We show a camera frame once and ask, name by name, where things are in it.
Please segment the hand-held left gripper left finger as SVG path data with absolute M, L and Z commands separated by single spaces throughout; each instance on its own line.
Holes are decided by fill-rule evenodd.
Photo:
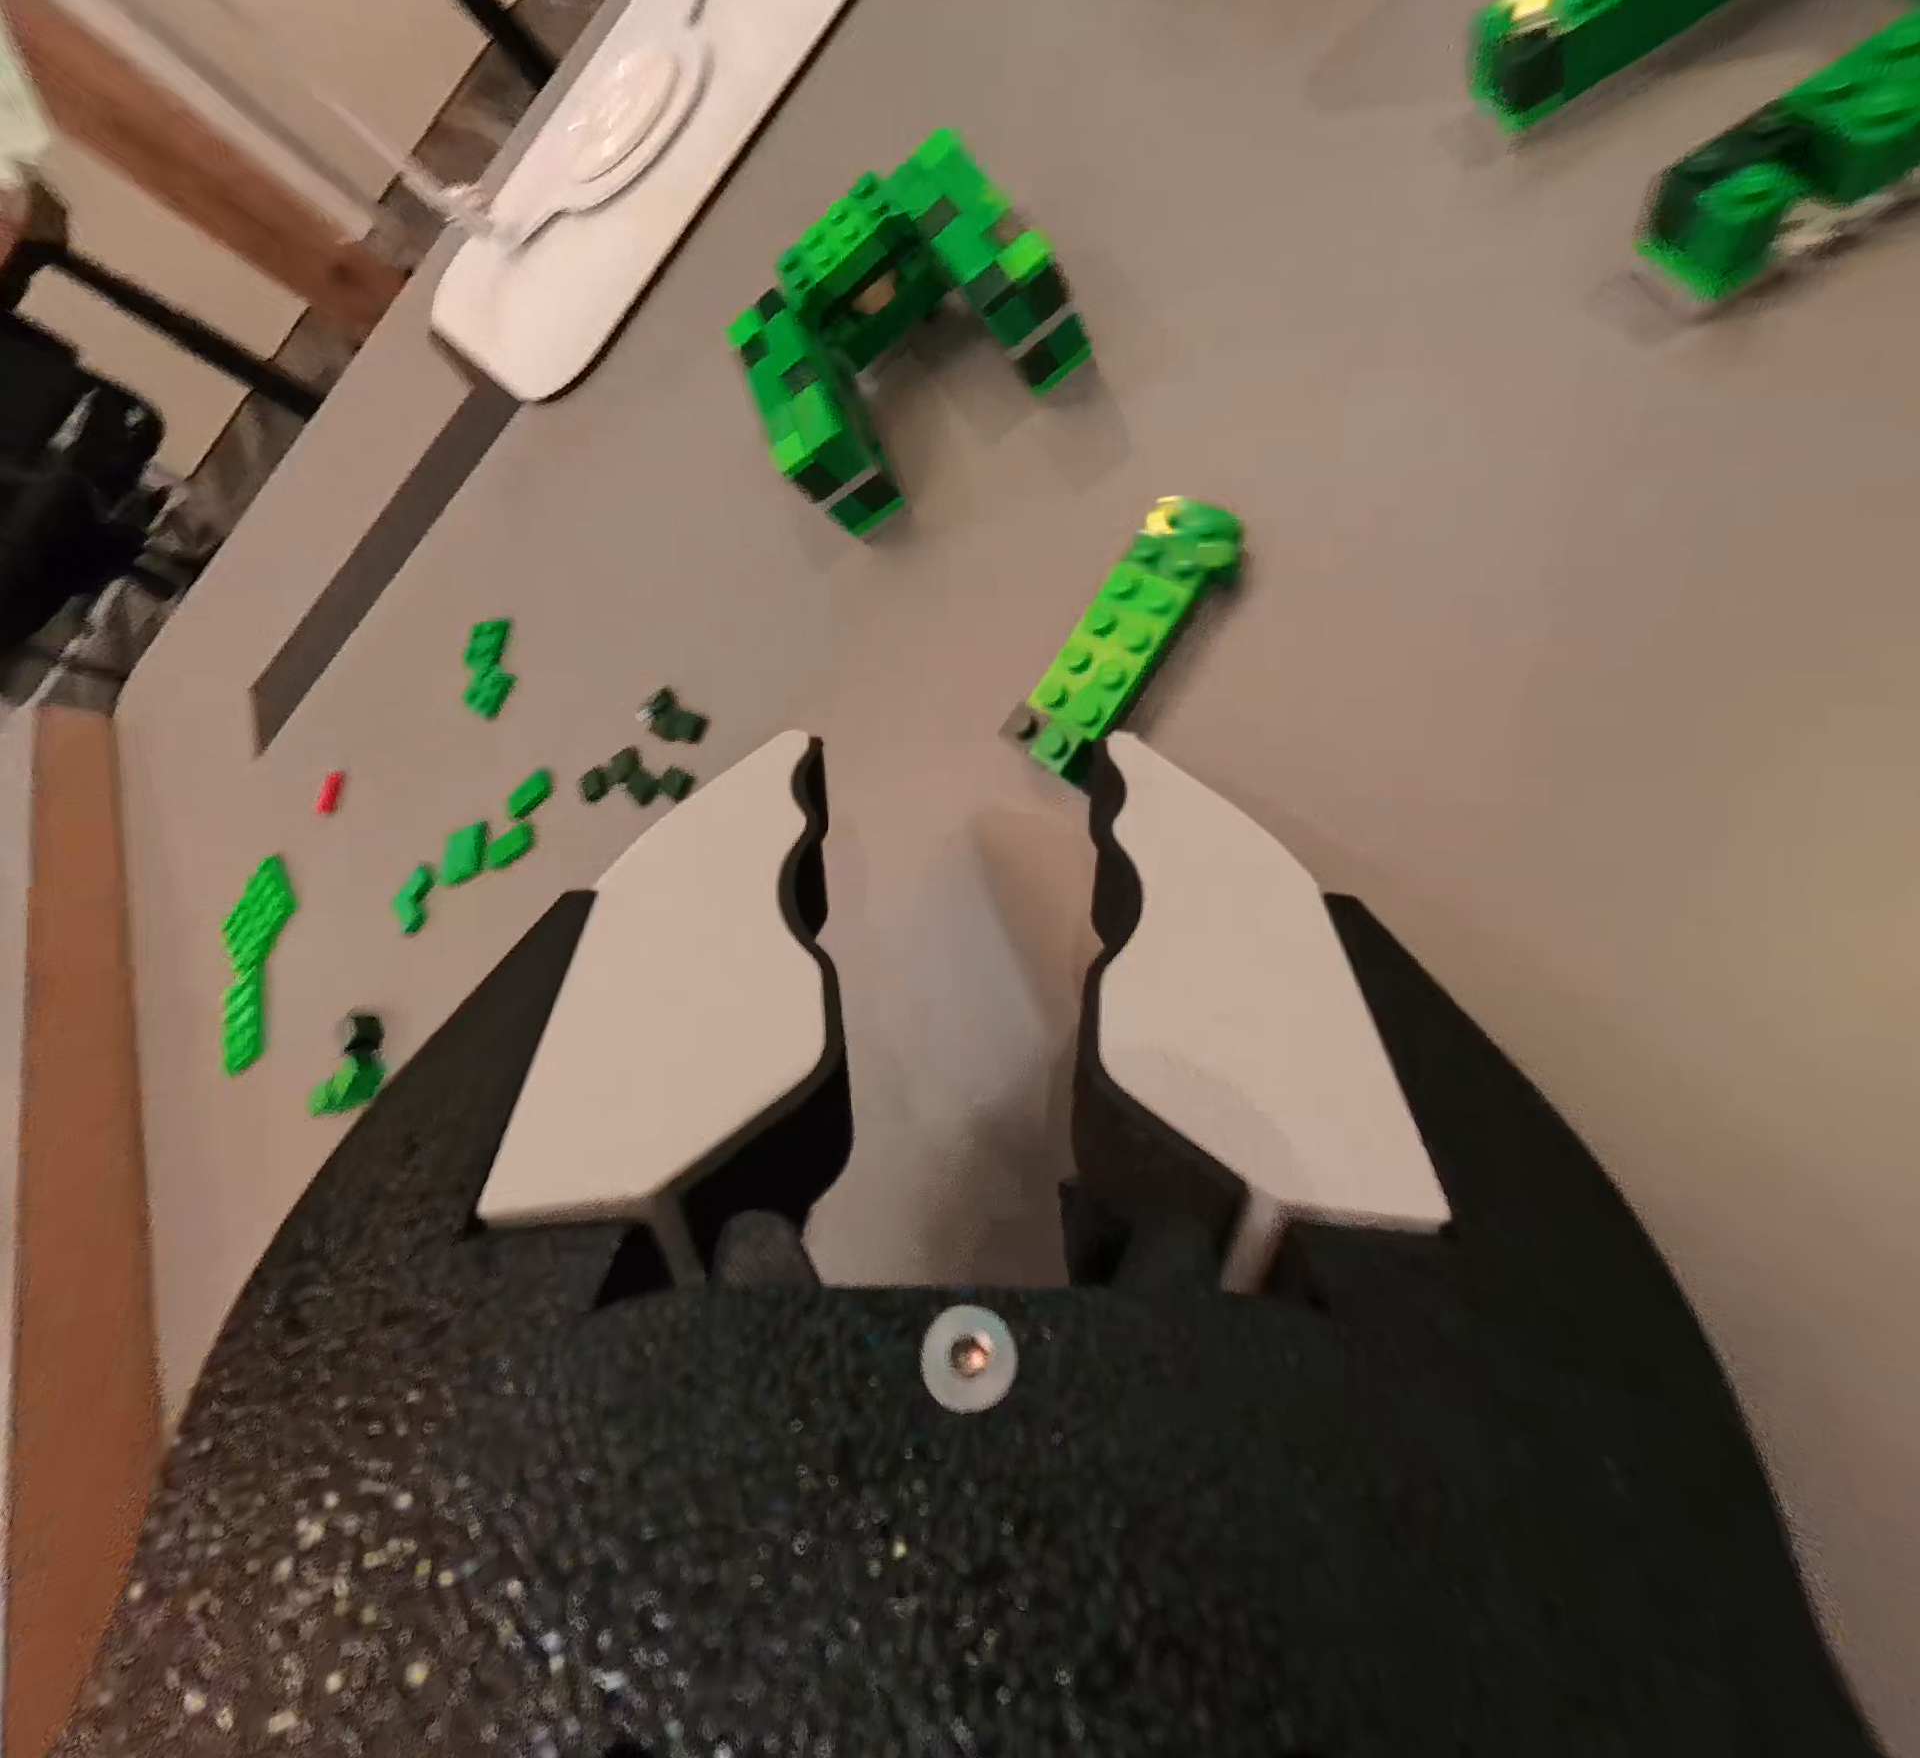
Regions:
M 853 1148 L 826 925 L 826 764 L 783 731 L 595 881 L 477 1219 L 616 1225 L 669 1282 L 819 1282 Z

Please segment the black chair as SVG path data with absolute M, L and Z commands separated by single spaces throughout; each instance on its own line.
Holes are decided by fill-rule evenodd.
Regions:
M 77 599 L 143 576 L 160 414 L 34 320 L 3 313 L 3 676 Z

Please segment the green brick limb grey underside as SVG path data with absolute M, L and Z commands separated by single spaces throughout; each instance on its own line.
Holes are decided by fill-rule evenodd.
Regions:
M 1668 166 L 1635 252 L 1718 309 L 1916 200 L 1916 13 Z

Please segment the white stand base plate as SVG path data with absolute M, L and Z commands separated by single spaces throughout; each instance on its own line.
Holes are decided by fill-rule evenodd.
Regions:
M 575 386 L 850 3 L 616 3 L 448 260 L 432 333 L 515 403 Z

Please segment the long green brick strip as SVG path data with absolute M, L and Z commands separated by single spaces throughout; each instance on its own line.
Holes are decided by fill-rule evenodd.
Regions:
M 1201 599 L 1237 580 L 1240 554 L 1235 511 L 1154 499 L 1004 737 L 1044 774 L 1083 785 L 1096 745 L 1138 706 Z

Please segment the cluster of dark green tiles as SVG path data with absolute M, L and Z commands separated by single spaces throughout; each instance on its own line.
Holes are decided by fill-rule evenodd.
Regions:
M 708 714 L 693 711 L 682 697 L 661 686 L 636 708 L 636 726 L 656 745 L 699 745 L 708 737 Z M 633 804 L 683 803 L 695 787 L 695 771 L 682 763 L 648 763 L 641 745 L 621 745 L 611 758 L 588 764 L 574 783 L 588 804 L 623 793 Z

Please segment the wood-edged side table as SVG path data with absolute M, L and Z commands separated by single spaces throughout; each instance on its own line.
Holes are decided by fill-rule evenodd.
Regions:
M 106 714 L 3 718 L 3 1753 L 71 1719 L 160 1459 L 128 871 Z

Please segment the green brick arch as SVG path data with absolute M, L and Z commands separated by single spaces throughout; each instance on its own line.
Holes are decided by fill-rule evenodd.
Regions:
M 904 504 L 862 377 L 943 306 L 964 306 L 1037 396 L 1093 357 L 1051 242 L 956 128 L 862 170 L 726 327 L 775 474 L 850 537 Z

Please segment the black metal bar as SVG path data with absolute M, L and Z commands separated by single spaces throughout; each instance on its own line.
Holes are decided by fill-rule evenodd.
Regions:
M 97 293 L 134 323 L 174 343 L 180 350 L 186 350 L 204 367 L 240 382 L 245 392 L 261 396 L 278 412 L 287 412 L 290 416 L 298 416 L 303 423 L 307 423 L 325 403 L 325 394 L 318 387 L 310 387 L 307 382 L 277 367 L 274 362 L 251 353 L 221 332 L 213 332 L 211 326 L 190 317 L 180 306 L 164 302 L 153 290 L 107 270 L 93 257 L 77 255 L 63 239 L 14 242 L 14 247 L 3 260 L 3 309 L 16 312 L 34 280 L 46 270 L 54 270 L 63 280 L 89 289 L 91 293 Z

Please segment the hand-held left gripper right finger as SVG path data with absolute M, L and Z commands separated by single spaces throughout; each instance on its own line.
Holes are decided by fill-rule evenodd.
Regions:
M 1263 1291 L 1295 1225 L 1438 1235 L 1452 1205 L 1308 868 L 1131 733 L 1093 750 L 1069 1253 Z

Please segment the stepped bright green studded plate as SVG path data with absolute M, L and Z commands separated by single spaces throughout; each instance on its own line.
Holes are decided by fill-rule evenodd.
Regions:
M 268 965 L 294 912 L 290 871 L 283 857 L 264 857 L 218 927 L 227 957 L 227 987 L 218 1008 L 218 1065 L 225 1075 L 251 1071 L 268 1048 Z

